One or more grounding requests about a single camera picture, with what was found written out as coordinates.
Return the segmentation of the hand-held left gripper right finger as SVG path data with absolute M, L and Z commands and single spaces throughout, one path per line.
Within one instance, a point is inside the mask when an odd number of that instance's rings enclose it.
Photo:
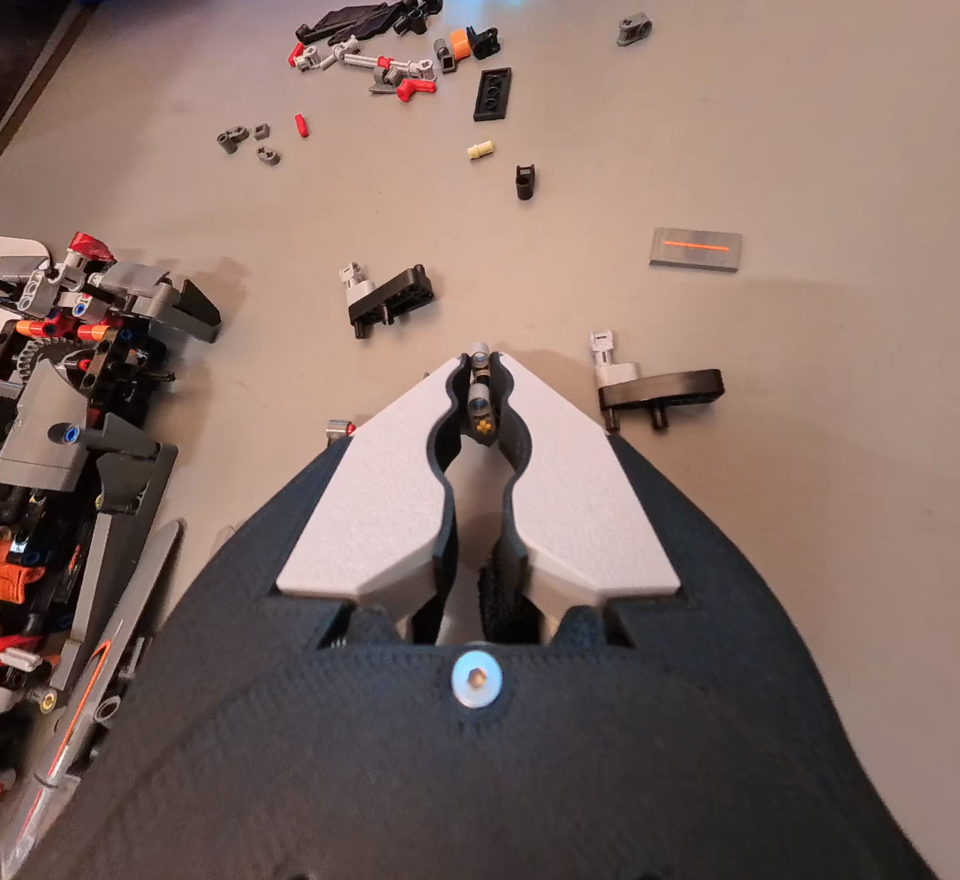
M 494 353 L 498 447 L 512 475 L 478 588 L 484 637 L 534 643 L 575 607 L 666 598 L 681 582 L 606 431 L 515 358 Z

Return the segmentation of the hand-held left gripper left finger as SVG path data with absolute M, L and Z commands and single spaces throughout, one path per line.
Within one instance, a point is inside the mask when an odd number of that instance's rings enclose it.
M 434 644 L 457 574 L 446 472 L 460 454 L 454 357 L 328 449 L 340 458 L 275 585 L 286 596 L 380 606 Z

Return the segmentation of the black lego beam assembly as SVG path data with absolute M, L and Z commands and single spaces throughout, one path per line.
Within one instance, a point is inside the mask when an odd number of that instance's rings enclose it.
M 355 262 L 340 269 L 339 277 L 344 286 L 348 319 L 358 340 L 366 339 L 374 325 L 390 326 L 397 318 L 435 300 L 431 281 L 420 263 L 381 285 L 371 281 Z
M 616 343 L 612 331 L 591 333 L 589 341 L 594 358 L 598 405 L 609 434 L 619 432 L 621 412 L 646 410 L 654 430 L 667 430 L 668 408 L 711 404 L 726 393 L 718 369 L 642 377 L 634 362 L 615 362 Z

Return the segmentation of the dark grey lego axle assembly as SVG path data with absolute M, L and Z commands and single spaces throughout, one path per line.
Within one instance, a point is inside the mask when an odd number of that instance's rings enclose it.
M 498 439 L 499 414 L 491 388 L 491 353 L 486 342 L 475 342 L 469 351 L 466 394 L 467 434 L 479 445 L 491 447 Z

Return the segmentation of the black lego wing panel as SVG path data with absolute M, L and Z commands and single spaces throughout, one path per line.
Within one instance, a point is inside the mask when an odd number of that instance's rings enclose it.
M 313 25 L 302 24 L 294 35 L 304 46 L 335 46 L 350 36 L 365 41 L 385 34 L 418 8 L 417 0 L 344 7 L 328 12 Z

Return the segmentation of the small black lego plate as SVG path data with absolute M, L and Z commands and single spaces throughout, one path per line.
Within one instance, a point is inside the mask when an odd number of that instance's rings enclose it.
M 498 121 L 506 118 L 512 83 L 512 69 L 483 70 L 479 78 L 473 108 L 475 122 Z

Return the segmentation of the dark lego tile red stripe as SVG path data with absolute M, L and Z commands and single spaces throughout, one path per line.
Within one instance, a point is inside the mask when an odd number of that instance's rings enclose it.
M 742 243 L 743 235 L 738 233 L 657 227 L 649 264 L 734 274 Z

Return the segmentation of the large lego vehicle model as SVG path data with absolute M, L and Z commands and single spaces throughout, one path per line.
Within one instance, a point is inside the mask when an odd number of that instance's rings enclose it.
M 143 550 L 177 448 L 144 426 L 173 382 L 164 328 L 215 340 L 189 280 L 77 233 L 2 255 L 2 714 L 72 692 Z

